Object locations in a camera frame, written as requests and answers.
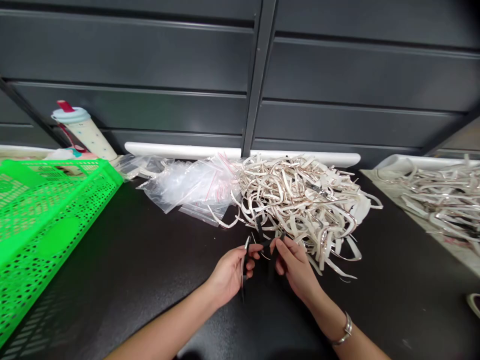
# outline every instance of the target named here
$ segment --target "table surface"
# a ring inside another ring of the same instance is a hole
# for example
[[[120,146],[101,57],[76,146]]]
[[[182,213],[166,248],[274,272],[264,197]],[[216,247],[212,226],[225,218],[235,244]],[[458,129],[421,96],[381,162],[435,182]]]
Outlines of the table surface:
[[[355,231],[363,259],[333,259],[323,289],[392,359],[479,359],[480,319],[465,296],[480,279],[397,208],[378,197]],[[232,206],[225,221],[234,219]],[[124,184],[0,351],[0,359],[101,359],[205,281],[218,259],[251,229],[213,227],[168,215],[135,183]],[[267,285],[267,261],[240,296],[217,311],[179,359],[335,359],[283,278]]]

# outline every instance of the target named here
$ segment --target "bottle lid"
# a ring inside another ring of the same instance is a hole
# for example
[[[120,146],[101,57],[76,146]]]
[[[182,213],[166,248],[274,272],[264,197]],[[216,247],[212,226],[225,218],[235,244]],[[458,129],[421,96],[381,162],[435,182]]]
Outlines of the bottle lid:
[[[51,118],[62,124],[75,124],[90,119],[90,114],[82,107],[72,107],[65,100],[57,101],[60,109],[54,110]]]

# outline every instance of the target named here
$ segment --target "water bottle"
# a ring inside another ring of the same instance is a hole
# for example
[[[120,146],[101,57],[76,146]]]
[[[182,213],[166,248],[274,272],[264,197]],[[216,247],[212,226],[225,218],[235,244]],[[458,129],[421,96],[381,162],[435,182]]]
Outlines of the water bottle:
[[[86,148],[96,156],[106,160],[113,160],[117,153],[100,132],[90,117],[90,114],[82,107],[71,107],[64,100],[57,101],[59,109],[54,110],[51,118],[64,124]]]

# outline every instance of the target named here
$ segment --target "green crate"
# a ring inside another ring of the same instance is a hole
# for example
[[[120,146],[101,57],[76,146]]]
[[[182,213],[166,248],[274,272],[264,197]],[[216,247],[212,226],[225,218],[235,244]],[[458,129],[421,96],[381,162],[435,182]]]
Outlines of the green crate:
[[[1,164],[0,347],[122,183],[102,159]]]

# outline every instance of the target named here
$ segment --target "red bottle cap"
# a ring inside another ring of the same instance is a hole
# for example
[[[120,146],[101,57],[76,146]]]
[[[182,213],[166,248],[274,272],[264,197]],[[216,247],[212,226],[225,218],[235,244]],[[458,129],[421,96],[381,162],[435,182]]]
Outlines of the red bottle cap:
[[[75,111],[75,109],[71,107],[70,104],[65,100],[58,100],[56,103],[66,113],[73,113]]]

